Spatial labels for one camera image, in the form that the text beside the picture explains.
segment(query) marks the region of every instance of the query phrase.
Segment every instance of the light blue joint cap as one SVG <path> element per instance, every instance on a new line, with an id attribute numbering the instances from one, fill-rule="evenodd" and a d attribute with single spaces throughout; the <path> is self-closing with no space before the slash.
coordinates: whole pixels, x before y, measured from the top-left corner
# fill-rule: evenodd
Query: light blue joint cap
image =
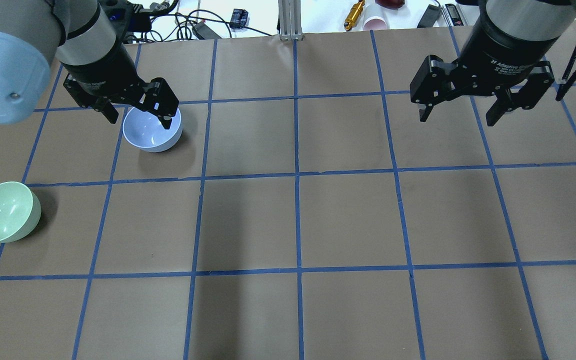
<path id="1" fill-rule="evenodd" d="M 34 46 L 0 32 L 0 124 L 28 118 L 50 81 L 50 66 Z"/>

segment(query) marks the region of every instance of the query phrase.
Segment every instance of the green cup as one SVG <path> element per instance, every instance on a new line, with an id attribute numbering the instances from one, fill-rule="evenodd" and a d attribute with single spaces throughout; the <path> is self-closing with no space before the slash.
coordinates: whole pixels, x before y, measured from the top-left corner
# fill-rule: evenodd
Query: green cup
<path id="1" fill-rule="evenodd" d="M 0 184 L 0 243 L 10 243 L 30 234 L 42 213 L 37 196 L 21 182 Z"/>

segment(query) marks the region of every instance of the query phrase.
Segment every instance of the dark red object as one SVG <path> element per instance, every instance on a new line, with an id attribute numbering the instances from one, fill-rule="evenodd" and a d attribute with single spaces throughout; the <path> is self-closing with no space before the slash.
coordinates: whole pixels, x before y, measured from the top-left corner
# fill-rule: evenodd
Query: dark red object
<path id="1" fill-rule="evenodd" d="M 406 4 L 406 0 L 376 0 L 375 2 L 384 8 L 393 10 L 399 9 Z"/>

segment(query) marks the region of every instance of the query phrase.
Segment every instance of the light blue bowl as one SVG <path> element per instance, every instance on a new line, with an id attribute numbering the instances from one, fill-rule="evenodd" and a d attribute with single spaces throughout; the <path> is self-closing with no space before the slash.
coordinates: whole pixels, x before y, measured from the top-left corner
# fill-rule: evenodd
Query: light blue bowl
<path id="1" fill-rule="evenodd" d="M 149 153 L 159 153 L 179 141 L 183 131 L 181 112 L 176 110 L 170 129 L 166 130 L 157 116 L 133 107 L 123 119 L 122 128 L 123 137 L 131 145 Z"/>
<path id="2" fill-rule="evenodd" d="M 39 199 L 26 185 L 15 181 L 0 184 L 0 243 L 30 234 L 41 214 Z"/>

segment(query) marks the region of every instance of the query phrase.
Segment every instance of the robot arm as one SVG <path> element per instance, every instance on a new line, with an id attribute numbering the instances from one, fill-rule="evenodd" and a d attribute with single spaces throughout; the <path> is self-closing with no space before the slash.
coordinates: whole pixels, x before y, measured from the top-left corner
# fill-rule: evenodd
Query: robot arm
<path id="1" fill-rule="evenodd" d="M 486 114 L 494 126 L 506 112 L 535 107 L 554 82 L 546 52 L 576 17 L 576 1 L 480 0 L 480 16 L 452 63 L 428 55 L 410 83 L 425 122 L 434 107 L 459 96 L 496 96 Z M 512 88 L 526 80 L 519 91 Z"/>
<path id="2" fill-rule="evenodd" d="M 97 0 L 0 0 L 0 124 L 30 116 L 57 57 L 80 107 L 116 123 L 112 103 L 131 105 L 169 129 L 179 100 L 163 78 L 145 82 L 137 75 L 122 35 Z"/>

